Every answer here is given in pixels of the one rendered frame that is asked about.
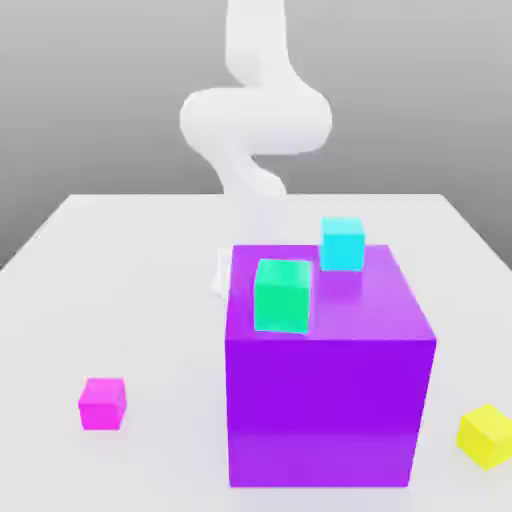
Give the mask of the small green cube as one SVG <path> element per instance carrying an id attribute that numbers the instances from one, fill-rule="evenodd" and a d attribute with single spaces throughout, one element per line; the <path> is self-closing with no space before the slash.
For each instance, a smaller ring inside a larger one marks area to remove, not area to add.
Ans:
<path id="1" fill-rule="evenodd" d="M 254 280 L 254 328 L 260 332 L 307 334 L 312 263 L 260 259 Z"/>

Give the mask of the small cyan cube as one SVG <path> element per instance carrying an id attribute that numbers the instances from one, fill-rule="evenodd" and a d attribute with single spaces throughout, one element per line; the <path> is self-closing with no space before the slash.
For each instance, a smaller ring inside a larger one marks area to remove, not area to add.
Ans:
<path id="1" fill-rule="evenodd" d="M 360 272 L 364 253 L 365 230 L 360 218 L 322 218 L 319 254 L 323 271 Z"/>

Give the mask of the small magenta cube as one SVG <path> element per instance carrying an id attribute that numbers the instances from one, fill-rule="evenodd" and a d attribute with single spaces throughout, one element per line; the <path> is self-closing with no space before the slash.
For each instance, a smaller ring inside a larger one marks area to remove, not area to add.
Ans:
<path id="1" fill-rule="evenodd" d="M 85 430 L 119 430 L 127 407 L 121 378 L 88 378 L 78 401 Z"/>

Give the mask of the small yellow cube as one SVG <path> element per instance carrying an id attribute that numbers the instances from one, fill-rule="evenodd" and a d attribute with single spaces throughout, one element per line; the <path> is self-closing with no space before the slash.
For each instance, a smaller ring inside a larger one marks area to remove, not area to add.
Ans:
<path id="1" fill-rule="evenodd" d="M 491 404 L 461 418 L 456 445 L 480 468 L 489 470 L 512 458 L 512 419 Z"/>

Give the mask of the large purple box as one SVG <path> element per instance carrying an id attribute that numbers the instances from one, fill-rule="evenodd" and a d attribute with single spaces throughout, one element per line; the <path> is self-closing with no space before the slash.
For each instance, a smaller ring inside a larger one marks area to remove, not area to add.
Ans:
<path id="1" fill-rule="evenodd" d="M 314 245 L 233 251 L 226 334 L 229 480 L 234 487 L 404 487 L 436 337 L 389 247 L 359 273 L 316 271 L 307 335 L 258 332 L 263 258 L 316 262 Z"/>

